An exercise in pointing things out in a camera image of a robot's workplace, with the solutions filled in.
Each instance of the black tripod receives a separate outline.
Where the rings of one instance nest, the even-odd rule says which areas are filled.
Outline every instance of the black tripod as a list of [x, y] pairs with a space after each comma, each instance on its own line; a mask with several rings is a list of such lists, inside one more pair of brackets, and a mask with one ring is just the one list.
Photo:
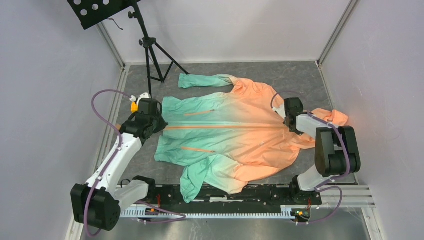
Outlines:
[[[145, 55], [146, 55], [146, 66], [147, 66], [147, 80], [148, 80], [148, 93], [150, 96], [152, 96], [152, 83], [151, 80], [156, 80], [161, 83], [165, 82], [165, 79], [168, 76], [168, 73], [170, 72], [173, 64], [177, 65], [179, 69], [181, 69], [185, 74], [189, 74], [175, 59], [167, 53], [157, 42], [156, 38], [149, 37], [149, 34], [147, 33], [147, 29], [145, 26], [145, 21], [143, 20], [142, 13], [140, 12], [139, 5], [137, 4], [137, 0], [131, 0], [131, 5], [134, 8], [135, 12], [128, 12], [128, 17], [130, 19], [137, 19], [138, 23], [140, 24], [141, 30], [143, 31], [144, 37], [142, 40], [139, 40], [138, 43], [140, 46], [142, 46], [145, 49]], [[165, 76], [162, 75], [161, 68], [159, 67], [158, 60], [156, 59], [155, 51], [153, 50], [153, 45], [155, 45], [159, 50], [162, 51], [170, 60], [171, 64], [168, 67], [168, 70], [165, 73]], [[153, 61], [154, 67], [156, 68], [157, 74], [159, 75], [159, 78], [153, 77], [150, 75], [150, 62], [149, 62], [149, 51], [151, 54], [151, 59]]]

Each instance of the wall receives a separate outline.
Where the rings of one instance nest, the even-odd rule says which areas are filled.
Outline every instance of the wall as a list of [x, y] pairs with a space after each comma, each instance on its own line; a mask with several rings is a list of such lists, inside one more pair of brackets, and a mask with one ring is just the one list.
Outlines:
[[360, 1], [323, 64], [389, 240], [424, 234], [423, 12], [422, 0]]
[[[91, 96], [120, 70], [65, 0], [0, 1], [0, 43], [0, 239], [63, 239], [105, 127]], [[111, 102], [96, 105], [106, 114]]]
[[[149, 35], [177, 61], [314, 61], [349, 0], [143, 0]], [[126, 62], [145, 63], [143, 37], [132, 7], [105, 21]], [[169, 62], [158, 53], [160, 62]]]

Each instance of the garment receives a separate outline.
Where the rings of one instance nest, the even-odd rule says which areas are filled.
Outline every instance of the garment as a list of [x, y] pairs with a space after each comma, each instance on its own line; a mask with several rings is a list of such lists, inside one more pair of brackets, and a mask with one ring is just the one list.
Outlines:
[[[217, 92], [179, 100], [163, 99], [162, 116], [169, 123], [159, 138], [156, 161], [184, 166], [180, 178], [184, 201], [191, 202], [203, 183], [229, 194], [242, 191], [249, 181], [272, 176], [293, 164], [300, 149], [315, 140], [289, 132], [270, 102], [275, 90], [265, 84], [231, 75], [185, 75], [180, 88], [234, 85]], [[277, 96], [274, 106], [284, 101]], [[344, 125], [348, 117], [336, 110], [316, 109], [317, 117]]]

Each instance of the pocket zipper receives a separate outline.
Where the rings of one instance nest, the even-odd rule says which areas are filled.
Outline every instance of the pocket zipper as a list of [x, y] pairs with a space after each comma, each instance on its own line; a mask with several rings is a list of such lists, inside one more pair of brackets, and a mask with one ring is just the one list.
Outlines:
[[192, 112], [192, 113], [185, 113], [184, 116], [193, 116], [193, 115], [200, 115], [200, 114], [208, 114], [211, 112], [215, 112], [215, 109], [208, 110], [208, 111], [199, 111], [199, 112]]
[[216, 151], [212, 151], [212, 150], [206, 150], [206, 149], [195, 148], [195, 147], [187, 147], [187, 146], [182, 146], [181, 149], [194, 151], [194, 152], [202, 152], [202, 153], [211, 153], [211, 154], [216, 153]]

